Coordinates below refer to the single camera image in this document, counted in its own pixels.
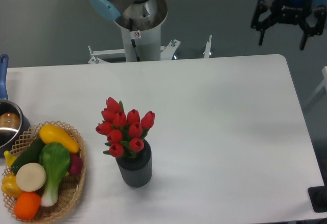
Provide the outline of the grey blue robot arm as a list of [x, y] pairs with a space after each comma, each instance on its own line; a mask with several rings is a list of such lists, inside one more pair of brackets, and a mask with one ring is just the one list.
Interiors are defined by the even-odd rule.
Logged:
[[[167, 4], [159, 0], [89, 0], [92, 7], [107, 20], [113, 20], [129, 31], [144, 31], [160, 25], [167, 15]], [[275, 25], [298, 25], [303, 31], [300, 49], [308, 37], [321, 35], [326, 21], [326, 6], [312, 7], [313, 0], [258, 0], [251, 28], [260, 33], [262, 44], [265, 31]]]

